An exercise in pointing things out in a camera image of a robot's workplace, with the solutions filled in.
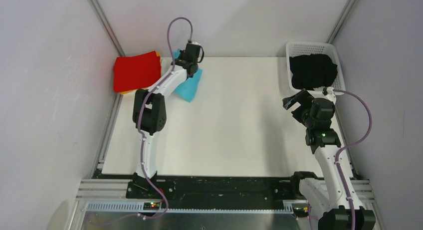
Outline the cyan t-shirt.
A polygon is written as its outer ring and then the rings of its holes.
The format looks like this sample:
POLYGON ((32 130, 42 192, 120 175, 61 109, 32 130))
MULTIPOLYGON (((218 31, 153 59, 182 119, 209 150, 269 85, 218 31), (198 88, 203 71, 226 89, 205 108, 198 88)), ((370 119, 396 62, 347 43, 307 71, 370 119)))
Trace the cyan t-shirt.
POLYGON ((178 95, 180 98, 187 102, 191 102, 198 89, 198 84, 202 75, 202 70, 197 68, 197 71, 193 74, 192 77, 188 77, 188 79, 178 85, 173 93, 178 95))

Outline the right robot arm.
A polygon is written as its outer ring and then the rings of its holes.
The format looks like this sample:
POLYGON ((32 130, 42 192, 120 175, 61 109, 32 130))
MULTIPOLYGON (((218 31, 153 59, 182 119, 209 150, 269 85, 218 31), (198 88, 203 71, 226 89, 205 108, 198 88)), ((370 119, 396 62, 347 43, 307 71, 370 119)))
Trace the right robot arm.
POLYGON ((345 150, 337 132, 331 127, 335 115, 336 90, 323 89, 323 97, 314 97, 306 89, 283 99, 288 110, 294 104, 293 118, 306 128, 305 142, 317 160, 323 180, 312 172, 296 172, 297 181, 290 184, 290 193, 308 201, 309 217, 317 221, 311 227, 319 230, 371 230, 377 218, 359 199, 351 179, 345 175, 341 154, 345 150))

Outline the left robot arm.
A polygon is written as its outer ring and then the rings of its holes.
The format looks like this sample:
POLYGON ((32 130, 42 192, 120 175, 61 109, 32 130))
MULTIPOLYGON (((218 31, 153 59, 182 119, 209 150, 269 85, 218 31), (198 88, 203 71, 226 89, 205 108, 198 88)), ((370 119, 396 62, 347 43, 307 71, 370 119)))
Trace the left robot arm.
POLYGON ((189 41, 155 84, 135 92, 133 122, 141 143, 136 174, 144 178, 138 185, 138 192, 145 198, 152 198, 158 189, 157 184, 150 179, 157 173, 156 146, 167 121, 165 100, 178 86, 194 77, 204 55, 203 47, 198 42, 189 41))

